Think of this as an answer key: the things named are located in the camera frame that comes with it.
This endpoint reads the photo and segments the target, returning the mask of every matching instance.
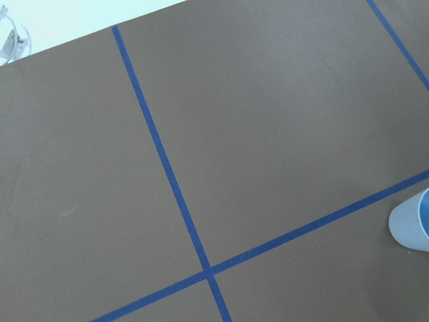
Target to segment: cup rim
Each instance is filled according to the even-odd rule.
[[[426,236],[426,239],[429,241],[429,234],[426,233],[426,230],[423,227],[422,216],[420,214],[420,206],[422,205],[423,198],[424,198],[424,196],[426,196],[427,193],[429,193],[429,188],[423,190],[422,194],[420,195],[420,198],[418,199],[418,223],[419,223],[420,228],[423,231],[424,235]]]

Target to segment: gray floor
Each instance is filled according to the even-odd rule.
[[[377,4],[428,73],[429,6]],[[428,90],[365,1],[119,29],[212,266],[429,168]],[[110,29],[0,77],[0,320],[89,321],[201,272]],[[217,274],[231,319],[423,321],[429,257],[387,218],[427,185]],[[203,280],[121,321],[222,318]]]

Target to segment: light blue cup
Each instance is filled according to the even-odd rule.
[[[389,228],[401,245],[429,252],[429,189],[398,205],[390,213]]]

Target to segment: white cable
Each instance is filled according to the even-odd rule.
[[[14,44],[13,44],[13,49],[12,49],[11,54],[9,55],[9,57],[7,58],[7,60],[2,64],[2,66],[6,65],[8,62],[10,62],[15,57],[16,51],[17,51],[17,47],[18,47],[18,38],[19,38],[19,36],[18,36],[18,30],[16,28],[16,24],[15,24],[14,20],[12,18],[10,18],[6,14],[6,12],[7,12],[7,8],[3,5],[0,8],[0,19],[2,17],[4,17],[4,18],[8,19],[12,23],[13,33],[14,33]],[[27,54],[27,56],[29,56],[32,53],[32,47],[33,47],[32,38],[29,35],[28,29],[26,27],[24,27],[21,23],[19,25],[21,26],[22,29],[24,29],[25,33],[27,34],[27,44],[28,44],[28,54]]]
[[[11,61],[11,59],[15,56],[15,52],[16,52],[16,46],[18,45],[18,31],[17,31],[17,29],[16,29],[16,25],[15,25],[15,22],[13,22],[13,20],[8,16],[8,15],[3,15],[4,16],[4,18],[6,18],[6,19],[8,19],[11,23],[12,23],[12,26],[13,26],[13,33],[15,34],[15,43],[14,43],[14,45],[13,45],[13,49],[12,49],[12,52],[11,52],[11,54],[10,54],[10,56],[9,56],[9,58],[3,63],[3,65],[6,65],[8,62],[10,62]]]
[[[19,24],[22,29],[24,29],[25,33],[27,34],[27,38],[28,38],[28,55],[32,54],[32,50],[33,50],[33,43],[32,43],[32,38],[29,35],[28,29],[26,27],[24,27],[22,24]]]

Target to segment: blue painter's tape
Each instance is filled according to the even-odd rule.
[[[95,319],[92,322],[111,322],[111,321],[117,320],[127,314],[130,314],[143,307],[146,307],[149,304],[152,304],[180,290],[183,290],[185,288],[188,288],[189,286],[192,286],[198,282],[201,282],[205,278],[206,278],[206,274],[204,272],[200,272],[198,274],[192,275],[188,278],[185,278],[184,280],[181,280],[180,282],[177,282],[173,285],[165,287],[157,292],[154,292],[150,295],[147,295],[146,297],[143,297],[142,299],[136,300],[128,305],[125,305],[120,309],[114,310],[113,312],[103,315],[102,317],[99,317],[98,319]]]
[[[176,176],[174,175],[173,168],[170,164],[170,161],[168,160],[167,153],[164,149],[164,146],[162,145],[162,141],[160,138],[160,135],[158,133],[158,130],[155,126],[155,121],[150,113],[149,107],[147,106],[146,99],[144,97],[143,91],[141,90],[139,80],[137,79],[137,75],[135,74],[133,65],[131,63],[131,59],[129,58],[127,49],[125,47],[125,43],[123,42],[121,33],[119,31],[119,28],[117,26],[112,27],[113,35],[116,39],[116,43],[119,48],[119,52],[121,53],[123,63],[125,65],[125,69],[127,70],[129,80],[131,81],[131,84],[134,89],[135,96],[137,97],[137,100],[139,102],[141,111],[143,113],[143,116],[145,118],[147,127],[149,129],[149,132],[151,134],[152,140],[154,141],[156,150],[158,152],[158,156],[160,157],[162,166],[164,167],[164,171],[166,173],[168,182],[170,183],[170,187],[173,190],[173,194],[176,198],[176,202],[179,206],[180,212],[182,214],[183,220],[186,224],[186,228],[188,229],[188,233],[190,235],[190,238],[192,240],[192,243],[194,245],[195,251],[198,255],[198,258],[200,260],[202,269],[206,272],[206,274],[211,274],[207,278],[208,284],[210,285],[210,289],[212,290],[213,297],[216,301],[216,304],[218,306],[219,312],[221,312],[221,316],[223,318],[224,322],[231,321],[231,317],[228,312],[228,308],[225,304],[225,301],[223,299],[223,296],[219,290],[219,286],[214,278],[214,276],[211,273],[211,267],[210,263],[208,261],[206,252],[202,246],[202,242],[200,237],[198,236],[198,232],[196,231],[195,224],[191,218],[191,215],[188,210],[188,206],[186,205],[185,199],[183,197],[182,191],[180,190],[179,184],[176,180]]]
[[[374,14],[377,16],[379,21],[383,24],[386,31],[389,33],[391,38],[396,43],[396,46],[401,50],[402,54],[405,56],[405,58],[410,63],[411,67],[414,69],[414,72],[417,74],[417,76],[422,81],[423,85],[426,87],[426,89],[429,91],[429,80],[424,74],[423,70],[418,66],[417,62],[414,60],[414,57],[411,55],[410,51],[405,47],[404,43],[402,42],[401,38],[397,35],[393,27],[390,25],[390,23],[387,21],[381,10],[378,8],[378,6],[375,4],[373,0],[366,0],[370,8],[374,11]]]
[[[289,233],[285,233],[284,235],[281,235],[277,238],[274,238],[270,241],[267,241],[266,243],[257,246],[255,248],[252,248],[251,250],[248,250],[246,252],[243,252],[239,255],[236,255],[229,260],[225,260],[224,262],[221,262],[220,264],[217,264],[212,267],[212,271],[214,274],[218,274],[220,272],[223,272],[225,270],[228,270],[229,268],[232,268],[236,265],[239,265],[243,262],[246,262],[256,256],[259,256],[265,252],[268,252],[269,250],[272,250],[273,248],[276,248],[280,245],[283,245],[287,242],[290,242],[293,239],[296,239],[302,235],[305,235],[306,233],[310,233],[311,231],[314,231],[320,227],[323,227],[325,225],[328,225],[329,223],[332,223],[333,221],[336,221],[340,218],[343,218],[347,215],[350,215],[351,213],[354,213],[355,211],[358,211],[362,208],[365,208],[366,206],[372,205],[373,203],[376,203],[384,198],[387,198],[389,196],[392,196],[406,188],[409,188],[419,182],[422,182],[423,180],[426,180],[429,178],[429,170],[421,172],[409,179],[406,179],[402,182],[399,182],[387,189],[384,189],[382,191],[379,191],[378,193],[375,193],[369,197],[366,197],[364,199],[361,199],[357,201],[356,203],[353,203],[347,207],[344,207],[342,209],[339,209],[333,213],[330,213],[329,215],[326,215],[322,218],[319,218],[315,221],[312,221],[311,223],[307,223],[306,225],[299,227],[295,230],[290,231]]]

